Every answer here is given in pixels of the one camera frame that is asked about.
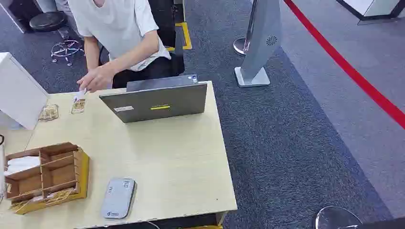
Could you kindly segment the person's left hand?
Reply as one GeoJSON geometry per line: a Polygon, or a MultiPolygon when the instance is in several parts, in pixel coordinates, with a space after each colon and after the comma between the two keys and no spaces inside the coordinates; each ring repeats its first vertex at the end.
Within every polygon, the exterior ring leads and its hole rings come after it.
{"type": "Polygon", "coordinates": [[[79,90],[86,90],[87,92],[93,93],[98,90],[110,88],[116,73],[117,72],[113,68],[107,65],[91,69],[84,77],[77,81],[79,84],[79,90]]]}

